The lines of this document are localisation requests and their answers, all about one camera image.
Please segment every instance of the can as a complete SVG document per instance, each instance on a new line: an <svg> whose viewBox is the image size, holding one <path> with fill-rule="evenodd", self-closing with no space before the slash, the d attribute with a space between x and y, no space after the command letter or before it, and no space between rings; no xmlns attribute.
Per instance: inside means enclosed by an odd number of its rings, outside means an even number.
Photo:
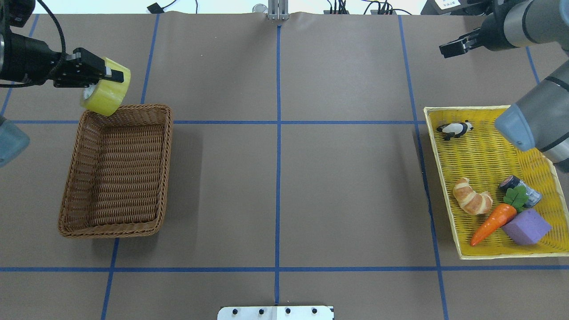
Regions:
<svg viewBox="0 0 569 320"><path fill-rule="evenodd" d="M509 188L514 189L517 186L526 187L526 195L528 199L526 203L523 204L524 207L531 208L541 200L541 193L528 186L522 179L519 179L515 175L507 177L504 181L502 181L502 183L500 183L500 186L498 188L502 191L507 191Z"/></svg>

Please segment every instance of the croissant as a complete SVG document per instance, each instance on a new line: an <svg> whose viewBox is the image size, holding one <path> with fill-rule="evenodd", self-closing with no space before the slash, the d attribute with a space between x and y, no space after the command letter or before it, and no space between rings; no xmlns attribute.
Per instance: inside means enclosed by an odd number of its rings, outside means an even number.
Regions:
<svg viewBox="0 0 569 320"><path fill-rule="evenodd" d="M460 178L455 187L452 189L456 200L458 200L460 207L471 215L481 215L490 211L492 208L492 196L488 191L480 194L472 190L468 184L468 178Z"/></svg>

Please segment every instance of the toy carrot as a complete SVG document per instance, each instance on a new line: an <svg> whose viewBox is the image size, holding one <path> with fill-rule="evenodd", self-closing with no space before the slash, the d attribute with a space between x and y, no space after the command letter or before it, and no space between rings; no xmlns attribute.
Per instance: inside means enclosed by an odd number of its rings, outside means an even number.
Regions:
<svg viewBox="0 0 569 320"><path fill-rule="evenodd" d="M476 230L470 241L474 246L486 239L495 230L510 222L518 212L523 210L523 204L527 201L526 187L517 186L509 188L504 197L504 203L500 203L488 216L486 221Z"/></svg>

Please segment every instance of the tape roll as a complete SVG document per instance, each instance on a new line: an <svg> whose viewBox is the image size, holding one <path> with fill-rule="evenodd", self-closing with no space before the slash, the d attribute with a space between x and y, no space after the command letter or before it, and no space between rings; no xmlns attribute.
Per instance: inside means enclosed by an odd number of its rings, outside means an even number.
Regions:
<svg viewBox="0 0 569 320"><path fill-rule="evenodd" d="M105 65L113 70L122 71L125 81L118 83L109 80L99 80L96 85L91 85L83 90L81 106L103 116L110 116L121 105L126 91L130 85L130 70L122 65L103 57Z"/></svg>

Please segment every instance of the electrical cable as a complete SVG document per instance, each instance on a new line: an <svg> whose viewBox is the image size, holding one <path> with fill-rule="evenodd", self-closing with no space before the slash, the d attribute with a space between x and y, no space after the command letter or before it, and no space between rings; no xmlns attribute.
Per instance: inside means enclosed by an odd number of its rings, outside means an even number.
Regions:
<svg viewBox="0 0 569 320"><path fill-rule="evenodd" d="M475 4L472 7L476 7L478 5L483 5L483 4L484 4L484 2L480 2L480 3ZM467 8L463 8L463 12L466 13L467 15L473 15L473 16L477 16L477 17L482 16L482 15L489 15L492 12L492 1L490 1L490 3L483 10L481 9L481 11L482 12L480 14L472 14L471 12L469 12L467 10Z"/></svg>
<svg viewBox="0 0 569 320"><path fill-rule="evenodd" d="M380 14L380 12L386 12L386 8L390 9L393 8L393 6L391 6L391 4L389 4L387 1L385 2L380 2L377 0L362 0L365 2L369 2L367 8L365 8L364 14L366 14L368 12L369 7L373 4L373 3L377 3L377 14Z"/></svg>
<svg viewBox="0 0 569 320"><path fill-rule="evenodd" d="M47 5L43 2L43 0L38 0L38 2L46 10L47 14L53 20L55 27L57 28L57 33L59 33L59 39L61 40L61 55L59 57L59 60L57 61L57 64L49 71L49 73L47 73L47 76L45 76L43 79L39 81L23 83L23 84L0 84L0 88L25 88L25 87L31 87L33 85L42 85L46 83L46 81L49 80L59 70L59 68L61 68L61 66L65 62L65 56L67 56L67 54L65 53L65 36L63 35L63 30L61 29L61 25L59 24L59 21L57 20L53 12L51 12L50 8L48 8Z"/></svg>
<svg viewBox="0 0 569 320"><path fill-rule="evenodd" d="M390 12L389 14L393 14L393 11L403 11L403 12L406 13L406 14L412 15L411 12L409 12L409 11L407 11L407 10L403 10L403 9L391 9L391 10L388 10L388 11Z"/></svg>
<svg viewBox="0 0 569 320"><path fill-rule="evenodd" d="M168 8L169 6L173 5L176 1L178 1L178 0L174 0L174 1L170 2L170 4L167 5L166 7L162 7L162 10L164 10L164 9Z"/></svg>

